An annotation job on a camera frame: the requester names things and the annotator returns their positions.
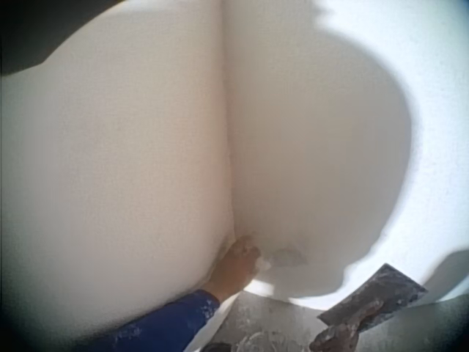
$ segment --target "concrete floor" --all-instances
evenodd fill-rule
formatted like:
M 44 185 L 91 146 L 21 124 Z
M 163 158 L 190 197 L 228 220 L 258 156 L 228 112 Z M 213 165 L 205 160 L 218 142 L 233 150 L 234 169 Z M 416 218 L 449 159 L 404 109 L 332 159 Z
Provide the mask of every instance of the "concrete floor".
M 469 321 L 469 295 L 405 309 L 361 335 L 358 352 L 446 351 Z M 232 352 L 306 352 L 325 328 L 319 310 L 241 293 L 213 342 Z

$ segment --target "white wall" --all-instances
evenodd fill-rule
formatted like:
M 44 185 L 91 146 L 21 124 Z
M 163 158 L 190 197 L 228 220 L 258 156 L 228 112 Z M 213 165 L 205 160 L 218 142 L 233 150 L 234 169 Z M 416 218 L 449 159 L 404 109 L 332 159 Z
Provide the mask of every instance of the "white wall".
M 239 0 L 234 220 L 278 265 L 248 288 L 316 309 L 390 263 L 467 292 L 469 9 L 463 1 Z
M 3 78 L 2 309 L 47 351 L 193 289 L 232 232 L 220 19 L 125 2 Z

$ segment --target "blue sleeve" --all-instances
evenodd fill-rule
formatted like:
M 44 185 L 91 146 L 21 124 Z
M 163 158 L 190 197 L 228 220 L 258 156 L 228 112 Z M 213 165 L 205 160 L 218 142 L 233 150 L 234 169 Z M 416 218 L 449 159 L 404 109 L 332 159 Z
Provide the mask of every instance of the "blue sleeve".
M 182 352 L 220 307 L 203 290 L 186 295 L 87 345 L 83 352 Z

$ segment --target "metal trowel blade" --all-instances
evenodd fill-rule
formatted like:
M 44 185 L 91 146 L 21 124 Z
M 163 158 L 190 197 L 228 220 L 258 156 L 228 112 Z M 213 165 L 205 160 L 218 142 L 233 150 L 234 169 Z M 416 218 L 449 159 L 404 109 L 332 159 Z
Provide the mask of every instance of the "metal trowel blade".
M 328 326 L 346 323 L 361 307 L 379 299 L 383 306 L 365 318 L 359 332 L 368 330 L 393 317 L 394 313 L 422 298 L 428 291 L 389 264 L 383 265 L 354 293 L 323 312 L 318 318 Z

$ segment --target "trowel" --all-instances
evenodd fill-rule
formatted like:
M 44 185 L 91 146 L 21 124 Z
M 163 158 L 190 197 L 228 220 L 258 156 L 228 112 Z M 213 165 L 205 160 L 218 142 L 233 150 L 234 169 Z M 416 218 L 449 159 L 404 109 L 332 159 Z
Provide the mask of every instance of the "trowel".
M 389 264 L 344 300 L 318 315 L 329 327 L 310 344 L 311 351 L 354 351 L 358 335 L 392 318 L 428 291 Z

